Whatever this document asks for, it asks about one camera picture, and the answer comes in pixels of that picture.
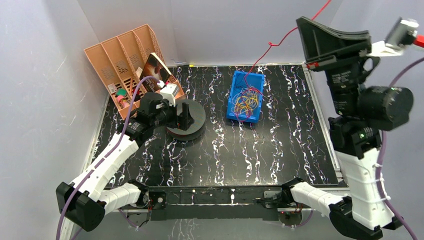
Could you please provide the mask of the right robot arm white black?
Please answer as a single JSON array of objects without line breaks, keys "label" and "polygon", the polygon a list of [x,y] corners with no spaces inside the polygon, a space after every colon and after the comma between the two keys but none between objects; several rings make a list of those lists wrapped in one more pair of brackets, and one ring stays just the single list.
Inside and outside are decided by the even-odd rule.
[{"label": "right robot arm white black", "polygon": [[418,36],[418,23],[400,18],[387,37],[372,42],[367,30],[340,31],[307,17],[296,20],[305,63],[309,70],[325,72],[337,113],[329,118],[329,135],[339,161],[348,196],[328,193],[295,178],[281,187],[280,202],[288,207],[304,204],[330,219],[343,236],[378,240],[383,229],[404,225],[387,202],[382,176],[385,132],[406,124],[414,104],[405,87],[365,86],[381,57],[400,56]]}]

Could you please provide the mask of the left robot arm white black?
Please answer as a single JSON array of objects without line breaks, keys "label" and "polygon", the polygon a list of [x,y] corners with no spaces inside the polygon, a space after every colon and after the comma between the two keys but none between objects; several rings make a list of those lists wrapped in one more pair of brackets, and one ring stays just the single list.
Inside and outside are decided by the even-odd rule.
[{"label": "left robot arm white black", "polygon": [[60,212],[57,230],[60,232],[64,219],[68,219],[89,232],[114,210],[126,205],[149,206],[149,187],[135,179],[111,190],[105,187],[155,129],[165,126],[187,130],[193,122],[190,104],[185,100],[172,104],[161,94],[148,92],[140,99],[137,108],[131,102],[124,124],[98,158],[71,183],[61,182],[56,188]]}]

